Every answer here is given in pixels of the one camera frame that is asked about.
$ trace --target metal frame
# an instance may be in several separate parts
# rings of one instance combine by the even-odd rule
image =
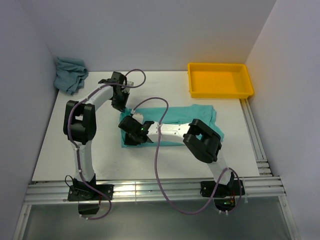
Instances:
[[[247,99],[240,99],[240,103],[260,173],[260,177],[243,177],[241,179],[246,191],[245,201],[247,202],[248,198],[252,197],[279,197],[290,236],[294,240],[299,240],[301,238],[287,203],[285,189],[281,178],[273,176],[271,172],[249,102]],[[199,200],[203,199],[200,195],[200,182],[210,179],[212,180],[212,178],[166,179],[161,182],[167,195],[172,200]],[[165,200],[155,180],[97,181],[97,184],[114,185],[113,202]],[[67,201],[68,191],[69,188],[64,181],[29,184],[13,239],[22,239],[32,205],[77,204],[78,202]]]

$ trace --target dark teal cloth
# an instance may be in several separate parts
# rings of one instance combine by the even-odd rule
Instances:
[[[81,59],[58,57],[53,85],[64,93],[73,95],[85,86],[88,75],[85,63]]]
[[[151,108],[138,108],[135,112],[143,115],[144,121],[158,122],[165,111],[165,107],[151,107]],[[120,121],[127,115],[130,115],[131,109],[126,108],[124,112],[120,114]],[[178,106],[169,107],[162,123],[163,124],[187,124],[191,123],[193,119],[200,119],[210,128],[216,131],[221,136],[221,141],[224,139],[224,133],[215,125],[216,111],[212,105],[198,105],[193,104],[191,106]],[[127,146],[124,144],[126,133],[121,130],[121,146],[125,147],[148,147],[156,146],[157,143],[143,143],[138,146]],[[181,143],[161,141],[160,146],[181,146]]]

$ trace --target white wall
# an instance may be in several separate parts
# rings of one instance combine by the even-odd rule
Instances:
[[[11,239],[55,101],[55,64],[21,5],[0,8],[0,239]]]
[[[55,56],[90,71],[244,63],[276,0],[20,0]]]
[[[246,62],[251,107],[303,239],[320,237],[320,1],[277,0]]]

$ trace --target yellow bin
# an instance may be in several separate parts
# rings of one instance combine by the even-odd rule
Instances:
[[[246,65],[189,63],[192,98],[246,99],[254,94]]]

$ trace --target white table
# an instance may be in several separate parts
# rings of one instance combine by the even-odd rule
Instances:
[[[58,93],[46,131],[33,181],[61,181],[74,175],[73,148],[63,133],[66,103],[79,100],[97,88],[98,81],[107,79],[112,72],[90,72],[83,89],[73,96]],[[172,107],[191,104],[213,105],[216,125],[224,132],[223,154],[229,167],[241,177],[258,177],[259,171],[250,141],[245,118],[238,99],[194,99],[189,94],[186,71],[150,71],[139,88],[131,89],[127,102],[133,108],[142,100],[159,96]],[[140,72],[128,76],[135,85],[142,82]],[[164,107],[160,100],[146,102],[143,108]],[[106,102],[96,112],[97,133],[92,141],[92,164],[98,180],[148,180],[154,179],[155,147],[121,147],[118,128],[120,112]],[[206,163],[198,161],[185,146],[161,147],[158,171],[162,179],[210,178],[212,173]]]

